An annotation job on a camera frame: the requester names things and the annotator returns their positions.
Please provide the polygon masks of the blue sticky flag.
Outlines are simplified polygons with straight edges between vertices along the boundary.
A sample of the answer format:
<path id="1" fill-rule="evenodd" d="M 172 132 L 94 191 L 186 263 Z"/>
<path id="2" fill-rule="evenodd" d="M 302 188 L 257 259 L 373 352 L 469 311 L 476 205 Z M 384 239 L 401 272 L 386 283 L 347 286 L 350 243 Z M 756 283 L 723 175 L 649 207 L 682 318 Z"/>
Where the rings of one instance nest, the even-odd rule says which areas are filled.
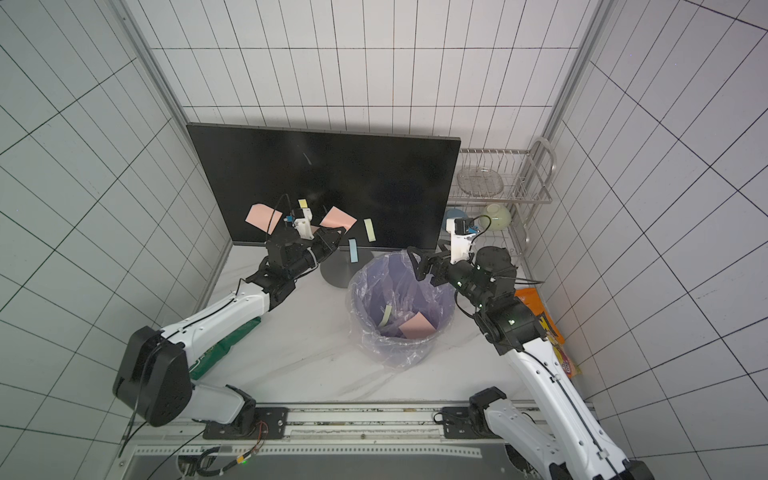
<path id="1" fill-rule="evenodd" d="M 349 259 L 351 264 L 359 262 L 357 241 L 354 238 L 348 240 L 349 244 Z"/>

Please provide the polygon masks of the pink sticky note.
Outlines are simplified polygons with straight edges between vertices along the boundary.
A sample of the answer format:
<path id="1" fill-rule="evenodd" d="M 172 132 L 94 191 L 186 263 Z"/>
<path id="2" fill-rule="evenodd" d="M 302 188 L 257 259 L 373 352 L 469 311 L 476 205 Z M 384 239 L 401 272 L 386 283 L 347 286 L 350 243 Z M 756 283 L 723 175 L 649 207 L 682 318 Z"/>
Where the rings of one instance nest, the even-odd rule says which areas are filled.
<path id="1" fill-rule="evenodd" d="M 399 330 L 409 340 L 424 339 L 436 332 L 436 328 L 422 313 L 417 313 L 402 323 Z"/>
<path id="2" fill-rule="evenodd" d="M 349 231 L 357 220 L 337 207 L 332 207 L 320 222 L 325 228 L 344 228 Z"/>
<path id="3" fill-rule="evenodd" d="M 268 205 L 253 204 L 246 215 L 245 222 L 267 235 L 271 235 L 283 218 L 283 213 Z"/>

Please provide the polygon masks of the yellow-green sticky flag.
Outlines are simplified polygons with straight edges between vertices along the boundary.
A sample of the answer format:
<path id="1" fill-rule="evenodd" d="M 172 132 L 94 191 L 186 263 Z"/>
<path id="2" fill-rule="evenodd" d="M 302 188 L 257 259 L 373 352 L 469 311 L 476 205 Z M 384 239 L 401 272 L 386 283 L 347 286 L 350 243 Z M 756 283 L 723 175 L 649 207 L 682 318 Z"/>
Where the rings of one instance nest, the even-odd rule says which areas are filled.
<path id="1" fill-rule="evenodd" d="M 376 241 L 376 234 L 375 234 L 375 230 L 374 230 L 374 226 L 373 226 L 372 220 L 370 218 L 366 218 L 364 220 L 364 226 L 365 226 L 365 229 L 366 229 L 366 235 L 367 235 L 368 241 L 370 243 L 375 242 Z"/>

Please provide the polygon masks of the green narrow sticky flag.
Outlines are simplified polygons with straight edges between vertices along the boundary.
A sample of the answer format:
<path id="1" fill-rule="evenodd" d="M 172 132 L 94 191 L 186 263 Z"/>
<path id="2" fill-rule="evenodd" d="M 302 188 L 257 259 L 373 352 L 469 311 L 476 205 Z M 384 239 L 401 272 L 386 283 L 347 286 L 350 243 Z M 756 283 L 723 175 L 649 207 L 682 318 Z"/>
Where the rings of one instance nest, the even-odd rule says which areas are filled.
<path id="1" fill-rule="evenodd" d="M 389 327 L 392 324 L 392 317 L 393 317 L 393 305 L 391 303 L 388 303 L 384 308 L 382 319 L 378 324 L 378 328 L 384 329 L 386 327 Z"/>

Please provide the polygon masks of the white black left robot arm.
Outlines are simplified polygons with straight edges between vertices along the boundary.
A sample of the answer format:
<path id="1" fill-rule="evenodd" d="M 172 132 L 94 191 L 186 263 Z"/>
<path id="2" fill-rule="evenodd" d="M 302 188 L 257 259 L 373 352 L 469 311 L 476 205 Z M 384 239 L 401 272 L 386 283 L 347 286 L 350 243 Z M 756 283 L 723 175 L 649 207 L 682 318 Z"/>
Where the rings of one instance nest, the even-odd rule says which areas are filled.
<path id="1" fill-rule="evenodd" d="M 135 331 L 112 387 L 114 396 L 153 427 L 189 419 L 213 431 L 226 429 L 235 438 L 252 434 L 258 422 L 255 400 L 232 386 L 197 382 L 189 370 L 238 328 L 281 305 L 300 278 L 338 249 L 346 230 L 317 227 L 310 232 L 309 239 L 295 227 L 275 232 L 256 272 L 229 296 L 162 329 Z"/>

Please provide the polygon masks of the grey round monitor stand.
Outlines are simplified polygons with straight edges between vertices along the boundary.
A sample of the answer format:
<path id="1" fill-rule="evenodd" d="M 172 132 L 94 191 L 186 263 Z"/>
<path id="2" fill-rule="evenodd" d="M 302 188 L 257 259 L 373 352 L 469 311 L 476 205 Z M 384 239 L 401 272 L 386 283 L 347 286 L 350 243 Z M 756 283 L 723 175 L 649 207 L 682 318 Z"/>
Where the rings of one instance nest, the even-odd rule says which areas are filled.
<path id="1" fill-rule="evenodd" d="M 354 275 L 373 258 L 370 251 L 357 250 L 357 261 L 353 262 L 349 250 L 337 250 L 321 263 L 320 273 L 331 286 L 346 289 Z"/>

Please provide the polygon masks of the black computer monitor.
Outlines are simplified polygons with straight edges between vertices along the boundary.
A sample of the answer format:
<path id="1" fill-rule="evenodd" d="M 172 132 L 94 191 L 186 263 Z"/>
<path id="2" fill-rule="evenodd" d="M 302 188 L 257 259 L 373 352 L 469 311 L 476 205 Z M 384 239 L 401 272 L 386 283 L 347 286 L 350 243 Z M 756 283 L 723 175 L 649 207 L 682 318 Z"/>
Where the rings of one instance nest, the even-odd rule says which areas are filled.
<path id="1" fill-rule="evenodd" d="M 461 141 L 191 123 L 188 134 L 236 244 L 266 240 L 245 218 L 253 204 L 281 211 L 305 199 L 320 223 L 332 207 L 357 222 L 359 246 L 433 249 L 443 230 Z M 370 243 L 364 220 L 373 222 Z"/>

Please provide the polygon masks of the blue bowl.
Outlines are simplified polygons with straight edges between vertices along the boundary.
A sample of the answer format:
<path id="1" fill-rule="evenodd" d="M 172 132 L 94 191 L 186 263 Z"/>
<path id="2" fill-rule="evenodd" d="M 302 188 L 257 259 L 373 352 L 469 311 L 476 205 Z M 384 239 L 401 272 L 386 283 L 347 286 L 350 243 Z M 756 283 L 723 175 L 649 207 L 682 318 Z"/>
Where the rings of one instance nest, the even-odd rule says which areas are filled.
<path id="1" fill-rule="evenodd" d="M 448 219 L 467 218 L 467 213 L 459 208 L 449 208 L 445 211 L 443 224 L 447 223 Z"/>

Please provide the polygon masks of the purple bin with plastic liner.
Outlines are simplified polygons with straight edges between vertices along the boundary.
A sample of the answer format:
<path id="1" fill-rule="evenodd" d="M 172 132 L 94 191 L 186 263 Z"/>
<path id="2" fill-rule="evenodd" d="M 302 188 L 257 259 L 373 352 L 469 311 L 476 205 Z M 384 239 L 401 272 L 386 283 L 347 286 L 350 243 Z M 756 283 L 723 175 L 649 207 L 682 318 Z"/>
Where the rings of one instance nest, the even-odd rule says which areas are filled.
<path id="1" fill-rule="evenodd" d="M 417 281 L 406 251 L 374 258 L 350 280 L 346 305 L 352 331 L 361 349 L 378 363 L 408 369 L 423 361 L 437 338 L 449 327 L 456 311 L 454 288 L 432 286 L 431 277 Z M 385 306 L 393 305 L 392 324 L 379 329 Z M 409 340 L 400 332 L 402 323 L 422 313 L 436 328 L 424 339 Z"/>

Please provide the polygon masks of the light green bowl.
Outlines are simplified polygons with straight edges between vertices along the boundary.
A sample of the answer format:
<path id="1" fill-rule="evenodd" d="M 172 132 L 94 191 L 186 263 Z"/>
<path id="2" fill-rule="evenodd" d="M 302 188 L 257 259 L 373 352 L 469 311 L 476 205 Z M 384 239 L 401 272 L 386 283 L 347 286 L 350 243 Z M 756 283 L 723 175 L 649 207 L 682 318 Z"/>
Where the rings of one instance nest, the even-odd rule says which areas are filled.
<path id="1" fill-rule="evenodd" d="M 503 204 L 488 204 L 480 218 L 483 227 L 491 232 L 507 229 L 512 220 L 511 211 Z"/>

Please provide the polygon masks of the glass dish on rack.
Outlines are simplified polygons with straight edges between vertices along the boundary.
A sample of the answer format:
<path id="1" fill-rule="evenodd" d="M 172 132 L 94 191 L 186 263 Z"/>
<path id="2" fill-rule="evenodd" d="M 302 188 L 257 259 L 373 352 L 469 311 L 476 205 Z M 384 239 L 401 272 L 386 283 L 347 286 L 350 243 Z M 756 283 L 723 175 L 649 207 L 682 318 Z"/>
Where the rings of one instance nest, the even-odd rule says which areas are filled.
<path id="1" fill-rule="evenodd" d="M 460 169 L 457 183 L 460 190 L 470 197 L 491 198 L 504 190 L 504 180 L 497 171 L 479 166 Z"/>

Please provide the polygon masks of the orange candy bag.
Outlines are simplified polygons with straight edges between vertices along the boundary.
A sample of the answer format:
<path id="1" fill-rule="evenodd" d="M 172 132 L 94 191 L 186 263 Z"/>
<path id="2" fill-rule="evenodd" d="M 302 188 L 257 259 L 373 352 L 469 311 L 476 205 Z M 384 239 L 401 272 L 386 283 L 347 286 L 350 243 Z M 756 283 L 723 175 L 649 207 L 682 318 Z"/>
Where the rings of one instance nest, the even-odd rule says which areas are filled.
<path id="1" fill-rule="evenodd" d="M 547 337 L 552 343 L 555 350 L 555 354 L 563 367 L 567 377 L 572 379 L 574 376 L 579 375 L 581 370 L 571 361 L 565 352 L 564 345 L 565 339 L 552 321 L 548 311 L 546 310 L 541 298 L 539 297 L 536 288 L 529 287 L 523 288 L 516 292 L 515 296 L 519 298 L 537 317 L 543 328 L 547 332 Z"/>

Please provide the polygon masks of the steel dish rack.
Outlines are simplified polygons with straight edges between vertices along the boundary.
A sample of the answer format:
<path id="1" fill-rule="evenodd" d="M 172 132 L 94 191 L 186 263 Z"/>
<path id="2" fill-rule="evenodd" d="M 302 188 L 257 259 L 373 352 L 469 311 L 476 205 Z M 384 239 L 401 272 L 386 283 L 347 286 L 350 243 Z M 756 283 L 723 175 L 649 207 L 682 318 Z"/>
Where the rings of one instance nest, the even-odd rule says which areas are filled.
<path id="1" fill-rule="evenodd" d="M 491 198 L 470 197 L 457 183 L 457 173 L 467 166 L 497 171 L 504 180 L 502 193 Z M 483 214 L 491 203 L 505 205 L 512 214 L 510 226 L 489 232 L 490 242 L 513 244 L 518 252 L 526 252 L 532 244 L 531 222 L 541 205 L 552 202 L 551 184 L 558 167 L 557 155 L 549 140 L 538 137 L 527 150 L 462 148 L 453 175 L 447 208 L 459 208 L 468 215 Z"/>

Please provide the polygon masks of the green snack bag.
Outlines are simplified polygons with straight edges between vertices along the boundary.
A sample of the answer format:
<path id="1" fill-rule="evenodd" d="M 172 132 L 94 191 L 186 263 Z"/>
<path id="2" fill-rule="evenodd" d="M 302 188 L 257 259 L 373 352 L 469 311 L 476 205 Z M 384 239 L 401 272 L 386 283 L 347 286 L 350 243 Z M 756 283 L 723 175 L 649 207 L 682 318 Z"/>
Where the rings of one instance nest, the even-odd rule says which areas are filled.
<path id="1" fill-rule="evenodd" d="M 228 334 L 222 340 L 209 348 L 195 363 L 189 368 L 189 375 L 192 380 L 200 380 L 210 369 L 219 361 L 228 355 L 230 350 L 245 338 L 252 330 L 261 323 L 261 318 L 256 317 L 244 323 L 232 333 Z"/>

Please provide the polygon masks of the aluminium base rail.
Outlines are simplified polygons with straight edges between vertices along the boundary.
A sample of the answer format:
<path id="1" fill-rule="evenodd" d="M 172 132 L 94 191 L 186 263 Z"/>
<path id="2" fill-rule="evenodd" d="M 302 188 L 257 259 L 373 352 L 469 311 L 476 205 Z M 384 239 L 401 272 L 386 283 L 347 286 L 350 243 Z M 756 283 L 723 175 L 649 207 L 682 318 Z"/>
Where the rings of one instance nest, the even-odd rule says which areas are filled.
<path id="1" fill-rule="evenodd" d="M 466 402 L 266 404 L 244 438 L 191 421 L 134 434 L 109 479 L 541 479 Z"/>

